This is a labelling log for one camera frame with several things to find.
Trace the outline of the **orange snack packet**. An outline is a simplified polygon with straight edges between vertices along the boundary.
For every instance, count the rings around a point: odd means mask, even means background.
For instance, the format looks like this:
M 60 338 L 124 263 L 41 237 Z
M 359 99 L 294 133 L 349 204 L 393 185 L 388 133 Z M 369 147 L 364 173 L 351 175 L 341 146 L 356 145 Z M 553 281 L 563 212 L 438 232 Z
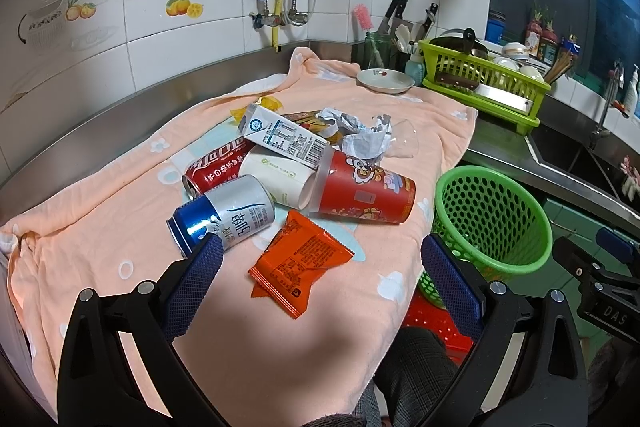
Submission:
M 352 260 L 354 253 L 320 225 L 290 210 L 284 225 L 248 270 L 250 297 L 270 297 L 290 317 L 308 308 L 311 287 L 326 271 Z

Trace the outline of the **blue silver drink can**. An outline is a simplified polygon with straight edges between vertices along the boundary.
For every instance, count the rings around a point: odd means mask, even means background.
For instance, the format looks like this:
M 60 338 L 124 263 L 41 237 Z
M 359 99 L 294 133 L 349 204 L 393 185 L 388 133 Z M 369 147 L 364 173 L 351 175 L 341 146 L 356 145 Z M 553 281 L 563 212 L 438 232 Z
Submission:
M 224 182 L 177 208 L 168 229 L 184 257 L 190 257 L 210 233 L 228 251 L 270 227 L 274 204 L 265 187 L 250 174 Z

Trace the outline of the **red cola can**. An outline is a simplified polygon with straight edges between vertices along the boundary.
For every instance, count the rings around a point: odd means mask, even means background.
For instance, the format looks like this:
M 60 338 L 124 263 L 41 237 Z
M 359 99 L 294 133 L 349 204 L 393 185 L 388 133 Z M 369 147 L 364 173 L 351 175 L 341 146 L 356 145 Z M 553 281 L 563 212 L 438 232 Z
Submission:
M 242 162 L 254 146 L 244 138 L 236 138 L 191 162 L 182 175 L 186 196 L 196 199 L 212 188 L 237 178 Z

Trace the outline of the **white paper cup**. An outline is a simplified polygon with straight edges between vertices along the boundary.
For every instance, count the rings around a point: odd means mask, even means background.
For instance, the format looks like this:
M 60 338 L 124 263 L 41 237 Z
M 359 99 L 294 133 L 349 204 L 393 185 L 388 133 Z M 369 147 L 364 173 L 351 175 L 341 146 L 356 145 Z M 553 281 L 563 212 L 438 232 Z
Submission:
M 277 204 L 303 210 L 310 202 L 316 172 L 255 145 L 243 159 L 239 175 L 254 176 Z

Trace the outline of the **red lion plastic cup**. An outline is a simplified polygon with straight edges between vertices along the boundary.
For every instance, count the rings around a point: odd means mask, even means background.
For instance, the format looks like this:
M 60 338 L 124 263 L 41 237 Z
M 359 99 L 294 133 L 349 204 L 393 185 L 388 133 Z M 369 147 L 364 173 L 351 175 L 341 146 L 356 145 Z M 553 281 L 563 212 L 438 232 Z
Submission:
M 408 219 L 415 200 L 413 180 L 328 146 L 307 209 L 317 215 L 400 225 Z

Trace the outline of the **silver foil wrapper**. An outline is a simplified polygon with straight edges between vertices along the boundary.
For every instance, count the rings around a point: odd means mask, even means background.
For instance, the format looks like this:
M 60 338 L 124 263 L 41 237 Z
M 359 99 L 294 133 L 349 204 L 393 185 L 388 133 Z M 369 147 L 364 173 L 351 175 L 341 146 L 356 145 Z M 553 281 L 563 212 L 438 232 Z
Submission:
M 368 127 L 354 115 L 341 110 L 326 107 L 316 117 L 335 127 L 341 133 L 338 148 L 346 156 L 356 157 L 369 164 L 378 164 L 393 138 L 392 117 L 382 114 L 374 117 L 374 123 Z

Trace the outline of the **yellow plastic wrapper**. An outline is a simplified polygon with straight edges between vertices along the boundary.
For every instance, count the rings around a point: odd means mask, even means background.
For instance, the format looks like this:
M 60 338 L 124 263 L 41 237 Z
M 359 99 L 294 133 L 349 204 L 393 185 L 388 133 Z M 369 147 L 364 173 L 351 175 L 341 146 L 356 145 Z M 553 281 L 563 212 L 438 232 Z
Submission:
M 272 110 L 273 112 L 278 113 L 279 110 L 283 107 L 282 103 L 275 98 L 274 96 L 261 96 L 255 102 L 255 105 L 265 107 L 266 109 Z M 230 112 L 231 117 L 234 119 L 235 124 L 239 124 L 243 116 L 247 111 L 247 106 L 232 109 Z

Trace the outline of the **white blue milk carton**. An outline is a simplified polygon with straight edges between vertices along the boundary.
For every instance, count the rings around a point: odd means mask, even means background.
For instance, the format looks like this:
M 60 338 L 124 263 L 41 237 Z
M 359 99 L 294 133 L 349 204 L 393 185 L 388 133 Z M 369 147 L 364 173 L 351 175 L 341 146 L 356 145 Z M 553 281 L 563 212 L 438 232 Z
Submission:
M 316 170 L 329 142 L 288 118 L 250 104 L 239 123 L 244 139 Z

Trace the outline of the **amber tea bottle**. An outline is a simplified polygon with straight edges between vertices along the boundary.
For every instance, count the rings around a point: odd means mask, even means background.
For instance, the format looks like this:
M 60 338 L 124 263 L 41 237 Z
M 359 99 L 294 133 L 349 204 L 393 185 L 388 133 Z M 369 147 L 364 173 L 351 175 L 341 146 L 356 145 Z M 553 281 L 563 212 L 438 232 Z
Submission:
M 332 145 L 340 143 L 343 138 L 342 132 L 334 120 L 322 119 L 317 116 L 316 112 L 291 113 L 285 114 L 284 117 L 313 134 L 321 136 Z

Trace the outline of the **green mesh trash basket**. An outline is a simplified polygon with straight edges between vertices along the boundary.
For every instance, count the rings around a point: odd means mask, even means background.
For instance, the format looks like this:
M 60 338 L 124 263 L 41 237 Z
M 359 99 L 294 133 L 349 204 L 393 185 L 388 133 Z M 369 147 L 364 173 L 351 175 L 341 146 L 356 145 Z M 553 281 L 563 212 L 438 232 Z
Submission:
M 488 281 L 540 270 L 553 244 L 549 219 L 534 196 L 504 174 L 478 166 L 457 167 L 439 178 L 432 232 Z

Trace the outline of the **person leg grey trousers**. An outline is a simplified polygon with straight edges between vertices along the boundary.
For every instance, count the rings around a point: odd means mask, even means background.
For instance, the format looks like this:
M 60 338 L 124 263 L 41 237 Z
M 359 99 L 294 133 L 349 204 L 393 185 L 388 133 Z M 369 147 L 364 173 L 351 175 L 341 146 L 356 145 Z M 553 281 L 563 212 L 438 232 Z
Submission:
M 435 333 L 420 327 L 399 329 L 390 349 L 349 414 L 323 416 L 313 426 L 381 426 L 375 390 L 384 395 L 393 426 L 415 426 L 430 413 L 458 370 Z

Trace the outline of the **red plastic stool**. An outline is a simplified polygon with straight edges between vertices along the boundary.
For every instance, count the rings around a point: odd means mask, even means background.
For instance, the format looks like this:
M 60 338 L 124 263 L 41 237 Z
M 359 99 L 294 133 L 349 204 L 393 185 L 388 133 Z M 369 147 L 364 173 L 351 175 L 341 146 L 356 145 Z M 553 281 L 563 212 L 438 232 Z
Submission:
M 413 293 L 402 326 L 434 333 L 444 343 L 448 358 L 457 365 L 462 364 L 473 347 L 473 340 L 459 332 L 450 314 L 430 303 L 420 291 Z

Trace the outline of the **peach pink towel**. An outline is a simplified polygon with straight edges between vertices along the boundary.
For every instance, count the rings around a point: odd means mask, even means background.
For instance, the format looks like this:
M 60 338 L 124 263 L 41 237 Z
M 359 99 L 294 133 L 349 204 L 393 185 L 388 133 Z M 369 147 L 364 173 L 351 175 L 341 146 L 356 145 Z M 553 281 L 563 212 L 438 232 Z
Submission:
M 231 113 L 271 94 L 284 113 L 332 107 L 368 121 L 408 121 L 418 145 L 384 168 L 413 180 L 416 201 L 401 225 L 338 217 L 326 228 L 354 253 L 311 288 L 307 311 L 290 317 L 254 297 L 248 271 L 270 242 L 263 231 L 224 255 L 190 329 L 175 342 L 181 360 L 235 426 L 300 426 L 351 412 L 400 327 L 422 270 L 438 177 L 460 161 L 477 113 L 431 90 L 389 96 L 360 87 L 358 66 L 296 49 L 288 75 L 254 81 L 193 106 L 150 139 L 1 228 L 8 294 L 29 343 L 36 381 L 56 398 L 58 367 L 76 297 L 132 291 L 180 256 L 167 219 L 184 192 L 169 171 Z

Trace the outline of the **steel sink faucet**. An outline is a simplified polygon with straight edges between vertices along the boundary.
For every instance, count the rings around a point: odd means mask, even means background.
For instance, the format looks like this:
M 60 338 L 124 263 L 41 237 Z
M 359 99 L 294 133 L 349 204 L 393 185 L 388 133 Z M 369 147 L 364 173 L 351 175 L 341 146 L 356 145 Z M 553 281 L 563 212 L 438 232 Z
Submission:
M 605 128 L 605 119 L 608 116 L 608 111 L 616 101 L 616 96 L 620 87 L 624 84 L 625 69 L 621 61 L 615 61 L 613 68 L 608 72 L 608 85 L 605 90 L 604 97 L 604 109 L 602 109 L 597 126 L 591 131 L 589 135 L 588 150 L 595 150 L 598 142 L 606 138 L 611 132 Z

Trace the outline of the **chopsticks bundle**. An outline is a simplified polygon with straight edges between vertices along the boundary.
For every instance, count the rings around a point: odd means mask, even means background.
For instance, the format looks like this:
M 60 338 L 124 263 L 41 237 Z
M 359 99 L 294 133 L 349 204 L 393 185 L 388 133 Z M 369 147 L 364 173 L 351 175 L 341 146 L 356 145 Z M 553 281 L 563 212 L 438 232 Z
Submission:
M 561 76 L 568 72 L 574 65 L 576 55 L 567 50 L 563 50 L 556 58 L 554 64 L 544 75 L 544 82 L 549 86 L 555 83 Z

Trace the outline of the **lime green dish rack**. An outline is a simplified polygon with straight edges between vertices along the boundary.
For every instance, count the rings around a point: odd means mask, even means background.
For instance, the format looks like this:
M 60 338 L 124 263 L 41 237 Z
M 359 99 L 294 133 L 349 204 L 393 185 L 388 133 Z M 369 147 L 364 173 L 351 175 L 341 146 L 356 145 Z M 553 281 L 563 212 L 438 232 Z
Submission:
M 550 90 L 550 86 L 544 80 L 535 79 L 519 70 L 510 69 L 489 60 L 433 46 L 430 40 L 421 40 L 419 48 L 426 67 L 426 76 L 423 80 L 425 88 L 447 95 L 449 98 L 454 98 L 483 113 L 510 122 L 510 124 L 515 124 L 516 132 L 521 135 L 529 134 L 540 125 L 538 112 L 544 97 Z M 489 87 L 499 88 L 528 98 L 533 102 L 532 110 L 528 115 L 524 115 L 514 109 L 491 102 L 487 98 L 481 98 L 470 91 L 444 86 L 435 81 L 435 75 L 438 72 L 477 80 Z

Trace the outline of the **blue plastic jar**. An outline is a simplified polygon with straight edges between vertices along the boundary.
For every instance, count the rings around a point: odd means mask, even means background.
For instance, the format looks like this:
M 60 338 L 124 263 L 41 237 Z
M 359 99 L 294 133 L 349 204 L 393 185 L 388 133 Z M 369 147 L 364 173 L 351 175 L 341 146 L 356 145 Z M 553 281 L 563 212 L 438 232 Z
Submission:
M 492 43 L 499 44 L 506 29 L 506 16 L 496 10 L 490 10 L 486 26 L 485 39 Z

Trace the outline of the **black frying pan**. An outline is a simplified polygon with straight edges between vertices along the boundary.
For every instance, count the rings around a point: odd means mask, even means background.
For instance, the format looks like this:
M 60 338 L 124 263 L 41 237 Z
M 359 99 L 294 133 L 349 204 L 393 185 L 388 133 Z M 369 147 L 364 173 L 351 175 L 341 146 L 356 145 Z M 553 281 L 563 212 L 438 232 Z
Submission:
M 471 27 L 447 30 L 440 36 L 431 39 L 430 43 L 433 46 L 462 52 L 483 60 L 488 59 L 488 49 L 477 39 L 475 31 Z

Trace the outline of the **white ceramic plate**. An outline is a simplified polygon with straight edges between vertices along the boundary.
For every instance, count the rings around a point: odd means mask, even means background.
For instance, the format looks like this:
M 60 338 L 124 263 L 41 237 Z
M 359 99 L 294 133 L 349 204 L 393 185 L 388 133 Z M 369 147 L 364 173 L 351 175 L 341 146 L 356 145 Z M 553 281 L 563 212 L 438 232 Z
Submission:
M 403 94 L 414 86 L 411 77 L 387 68 L 363 69 L 357 81 L 371 91 L 391 95 Z

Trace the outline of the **dark green utensil holder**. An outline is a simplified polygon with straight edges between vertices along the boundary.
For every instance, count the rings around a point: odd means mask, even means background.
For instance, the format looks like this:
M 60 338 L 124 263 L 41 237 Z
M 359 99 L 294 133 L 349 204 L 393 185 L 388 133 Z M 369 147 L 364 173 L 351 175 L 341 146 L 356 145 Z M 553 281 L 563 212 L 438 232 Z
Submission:
M 383 67 L 398 72 L 403 72 L 409 61 L 409 54 L 401 52 L 394 37 L 372 32 L 362 41 L 352 45 L 352 62 L 358 64 L 361 69 L 378 67 L 380 63 L 375 53 L 380 54 Z

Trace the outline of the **pink bottle brush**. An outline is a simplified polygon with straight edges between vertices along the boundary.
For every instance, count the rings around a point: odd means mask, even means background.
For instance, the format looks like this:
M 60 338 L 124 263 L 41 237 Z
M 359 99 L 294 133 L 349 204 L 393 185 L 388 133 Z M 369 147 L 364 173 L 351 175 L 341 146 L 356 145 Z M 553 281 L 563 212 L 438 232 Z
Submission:
M 384 68 L 385 65 L 382 59 L 382 55 L 378 50 L 378 45 L 376 44 L 375 38 L 373 37 L 373 24 L 369 9 L 364 4 L 357 4 L 352 9 L 352 15 L 356 17 L 358 25 L 366 34 L 366 39 L 370 43 L 374 67 Z

